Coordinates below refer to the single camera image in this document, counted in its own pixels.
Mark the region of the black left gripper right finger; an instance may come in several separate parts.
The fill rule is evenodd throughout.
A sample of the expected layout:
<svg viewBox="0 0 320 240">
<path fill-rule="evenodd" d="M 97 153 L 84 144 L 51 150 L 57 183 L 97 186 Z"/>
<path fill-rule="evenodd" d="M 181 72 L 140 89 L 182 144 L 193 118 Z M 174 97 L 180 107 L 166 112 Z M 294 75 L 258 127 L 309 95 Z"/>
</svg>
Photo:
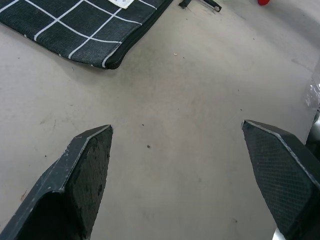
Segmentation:
<svg viewBox="0 0 320 240">
<path fill-rule="evenodd" d="M 286 240 L 320 238 L 320 162 L 293 134 L 265 123 L 241 126 L 256 183 Z"/>
</svg>

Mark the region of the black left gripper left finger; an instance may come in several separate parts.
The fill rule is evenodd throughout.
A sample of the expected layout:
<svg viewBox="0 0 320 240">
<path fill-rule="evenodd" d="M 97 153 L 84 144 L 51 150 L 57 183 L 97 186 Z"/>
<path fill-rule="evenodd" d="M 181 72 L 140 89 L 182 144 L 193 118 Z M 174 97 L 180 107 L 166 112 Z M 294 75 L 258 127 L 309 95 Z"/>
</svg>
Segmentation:
<svg viewBox="0 0 320 240">
<path fill-rule="evenodd" d="M 113 128 L 75 136 L 37 180 L 0 234 L 2 240 L 88 240 L 106 187 Z"/>
</svg>

